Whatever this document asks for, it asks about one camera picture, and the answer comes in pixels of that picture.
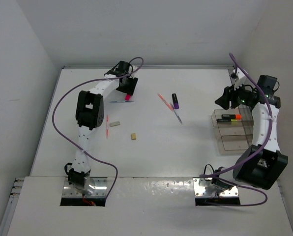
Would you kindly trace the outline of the pink black highlighter marker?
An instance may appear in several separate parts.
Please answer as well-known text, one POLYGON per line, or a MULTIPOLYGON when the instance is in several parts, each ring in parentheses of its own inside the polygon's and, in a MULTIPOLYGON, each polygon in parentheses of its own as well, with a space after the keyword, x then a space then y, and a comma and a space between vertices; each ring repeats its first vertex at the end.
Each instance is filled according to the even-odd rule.
POLYGON ((127 94, 125 97, 125 101, 129 101, 131 99, 131 95, 127 94))

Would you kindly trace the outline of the yellow black highlighter marker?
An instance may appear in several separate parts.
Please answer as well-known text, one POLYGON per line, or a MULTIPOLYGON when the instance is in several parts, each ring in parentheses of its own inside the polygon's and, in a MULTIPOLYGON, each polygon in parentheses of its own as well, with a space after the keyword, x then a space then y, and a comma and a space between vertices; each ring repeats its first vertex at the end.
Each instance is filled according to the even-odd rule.
POLYGON ((218 118, 217 123, 238 122, 237 119, 218 118))

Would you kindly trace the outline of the orange black highlighter marker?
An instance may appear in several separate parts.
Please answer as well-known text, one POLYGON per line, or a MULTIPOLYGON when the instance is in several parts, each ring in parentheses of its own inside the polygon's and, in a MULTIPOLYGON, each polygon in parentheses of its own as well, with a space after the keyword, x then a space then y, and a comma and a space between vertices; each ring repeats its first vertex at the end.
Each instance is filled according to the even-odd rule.
POLYGON ((240 114, 223 114, 221 115, 222 119, 237 119, 237 120, 241 120, 242 119, 242 115, 240 114))

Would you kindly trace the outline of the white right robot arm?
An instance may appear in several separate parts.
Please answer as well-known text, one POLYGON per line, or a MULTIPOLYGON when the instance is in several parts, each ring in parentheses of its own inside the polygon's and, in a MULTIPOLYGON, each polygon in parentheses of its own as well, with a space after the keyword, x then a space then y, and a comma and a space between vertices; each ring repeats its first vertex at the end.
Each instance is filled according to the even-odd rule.
POLYGON ((250 147, 232 168, 221 167, 212 179, 230 177, 256 188, 268 190, 288 164, 288 157, 281 153, 277 141, 277 118, 281 99, 275 96, 275 77, 261 75, 253 86, 246 85, 246 76, 233 73, 234 84, 224 88, 215 103, 225 110, 240 105, 248 107, 253 119, 250 147))

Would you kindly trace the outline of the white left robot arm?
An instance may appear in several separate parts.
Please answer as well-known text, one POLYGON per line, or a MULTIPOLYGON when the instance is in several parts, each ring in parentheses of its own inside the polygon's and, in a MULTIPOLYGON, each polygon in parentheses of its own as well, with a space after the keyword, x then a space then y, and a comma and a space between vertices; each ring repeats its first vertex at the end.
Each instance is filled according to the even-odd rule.
POLYGON ((89 191, 94 187, 88 179, 91 171, 89 157, 84 152, 89 148, 89 137, 98 130, 104 121, 104 100, 114 90, 133 95, 138 79, 134 77, 136 69, 129 62, 120 61, 104 74, 104 80, 90 90, 82 90, 78 94, 76 121, 79 127, 78 146, 68 182, 77 189, 89 191))

